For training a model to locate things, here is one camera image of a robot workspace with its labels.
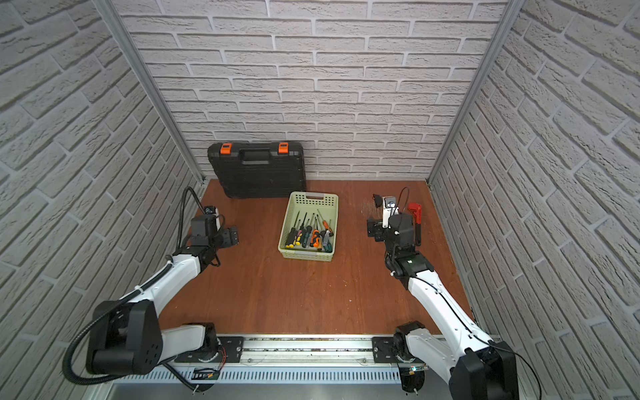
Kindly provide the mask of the green black large screwdriver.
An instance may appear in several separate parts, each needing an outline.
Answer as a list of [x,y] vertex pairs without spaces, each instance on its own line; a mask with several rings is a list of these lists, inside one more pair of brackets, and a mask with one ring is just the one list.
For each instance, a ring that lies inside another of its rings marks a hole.
[[325,253],[331,253],[333,251],[333,245],[331,243],[332,236],[333,234],[328,230],[323,235],[323,251]]

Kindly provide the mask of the orange handle screwdriver slim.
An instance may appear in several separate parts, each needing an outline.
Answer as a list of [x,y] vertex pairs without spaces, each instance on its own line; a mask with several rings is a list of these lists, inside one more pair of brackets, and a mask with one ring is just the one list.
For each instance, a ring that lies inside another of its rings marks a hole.
[[321,248],[322,246],[322,235],[320,231],[320,225],[318,222],[318,215],[314,217],[314,230],[312,234],[312,245],[314,248]]

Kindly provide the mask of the black yellow dotted screwdriver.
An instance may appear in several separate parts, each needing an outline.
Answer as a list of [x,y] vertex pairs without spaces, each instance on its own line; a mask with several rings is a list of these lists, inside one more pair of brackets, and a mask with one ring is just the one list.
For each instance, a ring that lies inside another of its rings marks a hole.
[[285,248],[293,248],[295,246],[295,238],[298,233],[298,227],[297,227],[298,216],[299,214],[297,214],[296,218],[293,220],[293,225],[290,228],[290,231],[288,233],[288,236],[285,242]]

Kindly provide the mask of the yellow black short screwdriver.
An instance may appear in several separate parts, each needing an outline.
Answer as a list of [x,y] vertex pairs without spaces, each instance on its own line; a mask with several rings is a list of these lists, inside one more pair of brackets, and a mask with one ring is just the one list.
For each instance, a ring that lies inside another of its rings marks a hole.
[[300,245],[301,245],[301,241],[302,241],[302,237],[303,237],[303,230],[302,230],[302,229],[300,229],[300,230],[298,230],[298,232],[296,233],[296,236],[295,236],[295,240],[294,240],[294,242],[293,242],[293,245],[294,245],[294,246],[300,246]]

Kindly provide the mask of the orange black curved screwdriver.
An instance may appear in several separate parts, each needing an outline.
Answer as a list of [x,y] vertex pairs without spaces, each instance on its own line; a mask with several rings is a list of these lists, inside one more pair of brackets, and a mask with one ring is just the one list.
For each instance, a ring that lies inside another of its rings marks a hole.
[[318,216],[320,221],[322,222],[323,227],[325,228],[326,231],[328,231],[329,235],[332,237],[334,235],[333,230],[330,227],[330,224],[327,222],[327,220],[321,215],[320,211],[317,210],[318,212]]

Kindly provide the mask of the clear handle screwdriver large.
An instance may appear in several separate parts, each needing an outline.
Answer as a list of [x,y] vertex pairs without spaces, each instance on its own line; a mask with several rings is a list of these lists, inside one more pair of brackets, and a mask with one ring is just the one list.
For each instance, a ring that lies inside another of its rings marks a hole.
[[320,241],[323,241],[325,233],[326,233],[326,229],[323,226],[322,218],[319,216],[319,214],[317,214],[317,216],[316,216],[316,222],[317,222],[317,228],[318,228]]

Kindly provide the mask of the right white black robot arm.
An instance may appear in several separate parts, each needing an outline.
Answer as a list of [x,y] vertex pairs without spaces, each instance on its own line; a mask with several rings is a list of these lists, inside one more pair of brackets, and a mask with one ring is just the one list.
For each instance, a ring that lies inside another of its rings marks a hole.
[[417,358],[448,384],[454,399],[517,399],[515,352],[496,343],[462,310],[434,266],[416,248],[413,218],[398,213],[370,218],[368,236],[385,245],[385,265],[431,316],[443,339],[421,323],[398,327],[394,338],[401,360]]

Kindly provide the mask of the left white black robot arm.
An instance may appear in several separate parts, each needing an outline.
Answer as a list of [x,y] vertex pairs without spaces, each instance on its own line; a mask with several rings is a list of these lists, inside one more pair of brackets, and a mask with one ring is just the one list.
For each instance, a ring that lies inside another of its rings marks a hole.
[[144,375],[162,361],[195,352],[209,361],[220,353],[212,323],[189,323],[162,330],[159,316],[190,281],[208,267],[218,267],[217,251],[238,244],[235,226],[224,228],[218,216],[192,220],[190,244],[167,256],[158,272],[118,301],[105,301],[94,310],[89,331],[86,370],[95,375]]

